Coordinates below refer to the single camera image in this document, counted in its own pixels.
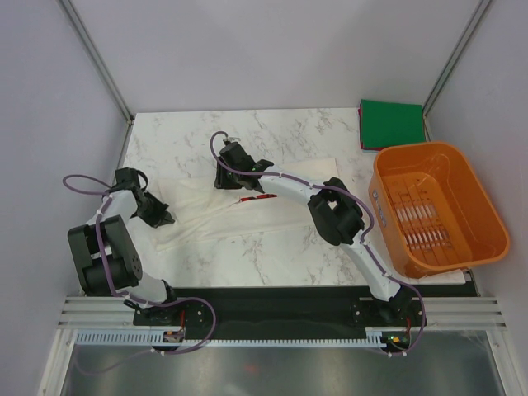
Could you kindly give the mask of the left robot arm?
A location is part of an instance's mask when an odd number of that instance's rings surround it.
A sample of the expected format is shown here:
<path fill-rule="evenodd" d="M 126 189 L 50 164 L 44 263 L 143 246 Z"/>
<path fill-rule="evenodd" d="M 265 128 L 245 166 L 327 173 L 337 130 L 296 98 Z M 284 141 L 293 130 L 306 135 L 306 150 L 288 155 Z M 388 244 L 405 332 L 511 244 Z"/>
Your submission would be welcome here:
<path fill-rule="evenodd" d="M 168 208 L 149 191 L 116 185 L 102 192 L 101 206 L 85 223 L 68 231 L 79 284 L 90 297 L 123 297 L 153 306 L 153 316 L 163 324 L 175 323 L 181 305 L 171 286 L 150 276 L 128 230 L 131 219 L 157 229 L 175 223 Z"/>

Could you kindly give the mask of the white coca-cola t-shirt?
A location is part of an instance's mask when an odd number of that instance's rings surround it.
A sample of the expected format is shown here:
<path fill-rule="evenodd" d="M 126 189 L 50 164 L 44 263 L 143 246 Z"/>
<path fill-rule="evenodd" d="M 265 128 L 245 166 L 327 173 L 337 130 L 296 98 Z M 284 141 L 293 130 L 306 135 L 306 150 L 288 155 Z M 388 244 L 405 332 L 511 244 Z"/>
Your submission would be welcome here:
<path fill-rule="evenodd" d="M 162 251 L 183 243 L 236 237 L 313 224 L 307 205 L 254 191 L 217 190 L 208 177 L 159 179 L 156 193 L 175 219 L 153 231 Z"/>

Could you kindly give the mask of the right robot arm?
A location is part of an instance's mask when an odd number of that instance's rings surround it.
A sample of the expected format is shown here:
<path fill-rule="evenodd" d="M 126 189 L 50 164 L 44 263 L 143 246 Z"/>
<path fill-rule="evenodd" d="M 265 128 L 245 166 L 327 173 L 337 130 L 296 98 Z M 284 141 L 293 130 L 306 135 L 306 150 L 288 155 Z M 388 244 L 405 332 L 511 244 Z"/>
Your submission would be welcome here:
<path fill-rule="evenodd" d="M 373 215 L 338 178 L 312 183 L 272 166 L 262 171 L 260 163 L 247 171 L 230 167 L 222 160 L 218 166 L 227 177 L 249 190 L 289 198 L 308 207 L 318 234 L 332 246 L 342 249 L 356 265 L 377 303 L 379 318 L 387 324 L 399 323 L 408 314 L 413 292 L 408 284 L 395 278 L 367 234 L 374 226 Z"/>

